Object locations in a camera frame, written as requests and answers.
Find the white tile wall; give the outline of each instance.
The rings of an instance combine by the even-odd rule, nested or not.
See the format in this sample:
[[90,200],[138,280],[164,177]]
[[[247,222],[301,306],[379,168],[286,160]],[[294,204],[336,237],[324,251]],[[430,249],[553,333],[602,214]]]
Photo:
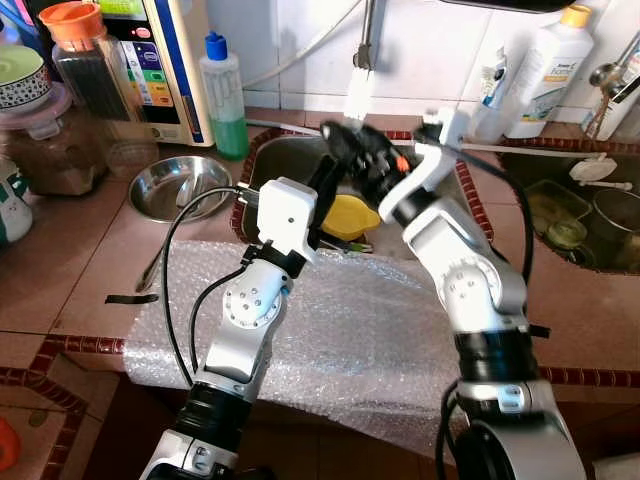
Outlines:
[[[355,0],[208,0],[210,23],[240,56],[243,80],[285,63]],[[639,0],[581,0],[594,10],[596,47],[578,72],[557,118],[582,118],[597,100],[588,85],[593,68],[613,61],[640,25]],[[363,4],[303,60],[245,92],[250,106],[339,111],[360,40]],[[472,109],[480,98],[486,58],[505,46],[512,74],[535,30],[560,12],[525,14],[439,0],[377,0],[380,25],[372,113],[419,114],[427,107]]]

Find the blue bottle cap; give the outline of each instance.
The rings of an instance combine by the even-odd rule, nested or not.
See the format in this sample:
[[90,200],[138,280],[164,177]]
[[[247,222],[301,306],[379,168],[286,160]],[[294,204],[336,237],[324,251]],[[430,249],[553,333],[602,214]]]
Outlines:
[[207,57],[209,57],[209,60],[227,59],[227,39],[222,35],[218,35],[212,31],[205,37],[204,45],[207,49]]

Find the orange lid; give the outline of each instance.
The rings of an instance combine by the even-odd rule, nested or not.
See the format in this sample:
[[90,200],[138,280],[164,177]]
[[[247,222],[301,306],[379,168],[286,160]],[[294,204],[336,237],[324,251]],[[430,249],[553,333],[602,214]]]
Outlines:
[[574,28],[583,28],[587,25],[591,9],[584,5],[570,5],[564,9],[560,23]]
[[84,2],[64,2],[45,8],[38,15],[55,42],[63,49],[65,43],[75,44],[77,50],[88,50],[88,40],[103,36],[107,29],[102,23],[100,5]]

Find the green liquid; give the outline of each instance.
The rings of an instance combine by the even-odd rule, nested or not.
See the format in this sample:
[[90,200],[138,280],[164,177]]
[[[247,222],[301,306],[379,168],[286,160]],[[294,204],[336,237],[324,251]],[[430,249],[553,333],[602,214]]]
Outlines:
[[222,156],[229,160],[242,160],[249,154],[249,132],[244,117],[233,122],[213,120],[216,145]]

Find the metal pot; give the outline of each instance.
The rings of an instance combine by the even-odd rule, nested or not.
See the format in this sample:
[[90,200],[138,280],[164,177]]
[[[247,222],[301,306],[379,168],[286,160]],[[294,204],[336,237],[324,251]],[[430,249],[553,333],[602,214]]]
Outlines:
[[613,243],[640,233],[640,196],[618,189],[600,190],[593,197],[595,215],[589,232]]

